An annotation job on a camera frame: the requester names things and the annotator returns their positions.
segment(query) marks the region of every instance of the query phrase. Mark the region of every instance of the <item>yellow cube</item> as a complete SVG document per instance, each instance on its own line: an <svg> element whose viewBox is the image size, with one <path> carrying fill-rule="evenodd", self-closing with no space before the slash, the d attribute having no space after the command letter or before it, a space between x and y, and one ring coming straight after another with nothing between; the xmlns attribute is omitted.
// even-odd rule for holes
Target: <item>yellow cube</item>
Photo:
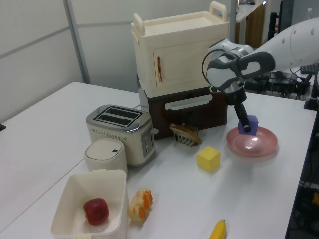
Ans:
<svg viewBox="0 0 319 239"><path fill-rule="evenodd" d="M197 165L208 172L220 166L220 152L212 147L207 147L197 154Z"/></svg>

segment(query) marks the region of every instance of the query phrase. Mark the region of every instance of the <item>white lid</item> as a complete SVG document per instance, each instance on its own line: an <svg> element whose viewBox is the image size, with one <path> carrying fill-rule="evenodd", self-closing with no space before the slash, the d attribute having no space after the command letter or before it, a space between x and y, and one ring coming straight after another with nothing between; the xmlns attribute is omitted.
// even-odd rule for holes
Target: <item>white lid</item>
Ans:
<svg viewBox="0 0 319 239"><path fill-rule="evenodd" d="M122 144L118 140L103 138L92 143L85 154L95 160L108 160L114 158L121 149Z"/></svg>

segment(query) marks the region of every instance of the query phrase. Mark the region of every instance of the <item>apple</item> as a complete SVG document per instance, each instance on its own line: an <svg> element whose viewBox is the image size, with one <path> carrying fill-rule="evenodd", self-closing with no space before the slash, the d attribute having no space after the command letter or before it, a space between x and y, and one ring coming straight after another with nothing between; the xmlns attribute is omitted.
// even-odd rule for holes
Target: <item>apple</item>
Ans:
<svg viewBox="0 0 319 239"><path fill-rule="evenodd" d="M103 198L94 198L83 205L84 216L88 224L98 225L109 217L109 208Z"/></svg>

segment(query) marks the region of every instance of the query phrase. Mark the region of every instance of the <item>pink plate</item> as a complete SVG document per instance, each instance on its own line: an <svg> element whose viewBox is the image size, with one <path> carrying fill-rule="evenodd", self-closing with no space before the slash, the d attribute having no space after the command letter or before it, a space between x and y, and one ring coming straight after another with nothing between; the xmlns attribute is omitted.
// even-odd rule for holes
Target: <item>pink plate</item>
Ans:
<svg viewBox="0 0 319 239"><path fill-rule="evenodd" d="M230 130L226 137L231 150L249 157L261 157L274 152L277 137L269 130L258 127L256 136L239 134L238 128Z"/></svg>

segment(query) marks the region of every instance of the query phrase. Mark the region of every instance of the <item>purple cube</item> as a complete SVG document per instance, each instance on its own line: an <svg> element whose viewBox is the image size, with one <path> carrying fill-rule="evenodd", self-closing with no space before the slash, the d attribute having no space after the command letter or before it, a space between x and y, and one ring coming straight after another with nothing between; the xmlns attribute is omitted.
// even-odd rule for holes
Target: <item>purple cube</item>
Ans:
<svg viewBox="0 0 319 239"><path fill-rule="evenodd" d="M241 122L238 122L238 131L239 134L252 135L255 136L258 128L258 120L256 116L248 116L248 122L250 126L250 132L246 133Z"/></svg>

